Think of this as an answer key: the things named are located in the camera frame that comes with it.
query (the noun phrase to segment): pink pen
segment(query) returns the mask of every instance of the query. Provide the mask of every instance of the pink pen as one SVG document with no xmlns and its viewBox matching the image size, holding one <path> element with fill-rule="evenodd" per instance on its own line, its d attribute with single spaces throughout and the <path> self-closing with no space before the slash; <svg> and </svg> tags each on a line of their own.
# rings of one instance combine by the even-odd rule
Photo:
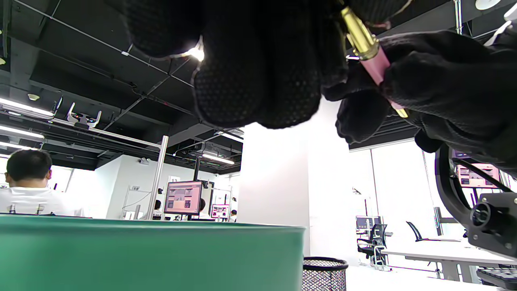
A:
<svg viewBox="0 0 517 291">
<path fill-rule="evenodd" d="M 346 36 L 354 47 L 354 54 L 359 57 L 373 81 L 379 85 L 384 80 L 384 71 L 390 66 L 379 41 L 349 7 L 341 11 L 341 16 L 348 27 Z M 407 118 L 404 107 L 390 100 L 389 102 L 400 117 Z"/>
</svg>

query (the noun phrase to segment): gold pen cap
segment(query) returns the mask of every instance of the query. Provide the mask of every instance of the gold pen cap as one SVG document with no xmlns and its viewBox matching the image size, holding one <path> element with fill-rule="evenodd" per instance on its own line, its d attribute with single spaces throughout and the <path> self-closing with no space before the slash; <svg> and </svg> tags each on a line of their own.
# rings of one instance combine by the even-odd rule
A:
<svg viewBox="0 0 517 291">
<path fill-rule="evenodd" d="M 361 60 L 369 60 L 377 55 L 379 41 L 349 7 L 341 10 L 341 17 L 348 27 L 346 37 L 354 47 L 354 54 Z"/>
</svg>

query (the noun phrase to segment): mesh wastebasket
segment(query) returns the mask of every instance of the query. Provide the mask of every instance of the mesh wastebasket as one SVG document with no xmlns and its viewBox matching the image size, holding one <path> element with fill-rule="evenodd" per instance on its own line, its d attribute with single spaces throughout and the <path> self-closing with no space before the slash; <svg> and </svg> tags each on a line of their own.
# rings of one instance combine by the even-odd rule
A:
<svg viewBox="0 0 517 291">
<path fill-rule="evenodd" d="M 348 264 L 339 259 L 305 257 L 302 291 L 346 291 L 345 270 Z"/>
</svg>

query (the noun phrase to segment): green bin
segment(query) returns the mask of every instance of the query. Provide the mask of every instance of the green bin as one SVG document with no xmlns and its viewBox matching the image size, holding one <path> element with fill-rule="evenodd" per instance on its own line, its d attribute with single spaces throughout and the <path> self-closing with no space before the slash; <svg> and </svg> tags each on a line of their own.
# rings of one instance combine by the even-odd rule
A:
<svg viewBox="0 0 517 291">
<path fill-rule="evenodd" d="M 0 290 L 299 291 L 303 231 L 0 215 Z"/>
</svg>

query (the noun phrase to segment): black glove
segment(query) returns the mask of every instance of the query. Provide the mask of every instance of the black glove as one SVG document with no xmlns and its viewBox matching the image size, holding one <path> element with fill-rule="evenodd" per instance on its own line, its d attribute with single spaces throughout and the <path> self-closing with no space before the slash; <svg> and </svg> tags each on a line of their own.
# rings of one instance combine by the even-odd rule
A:
<svg viewBox="0 0 517 291">
<path fill-rule="evenodd" d="M 410 0 L 125 2 L 131 41 L 149 56 L 184 53 L 202 36 L 205 58 L 193 77 L 202 120 L 284 128 L 317 111 L 322 86 L 346 80 L 344 6 L 375 24 Z"/>
<path fill-rule="evenodd" d="M 514 48 L 485 47 L 449 31 L 397 35 L 381 44 L 392 63 L 381 88 L 357 65 L 347 83 L 328 94 L 344 98 L 340 136 L 349 143 L 368 139 L 394 114 L 388 98 L 406 107 L 406 121 L 421 129 L 416 141 L 423 150 L 434 152 L 443 141 L 480 162 L 517 172 Z"/>
</svg>

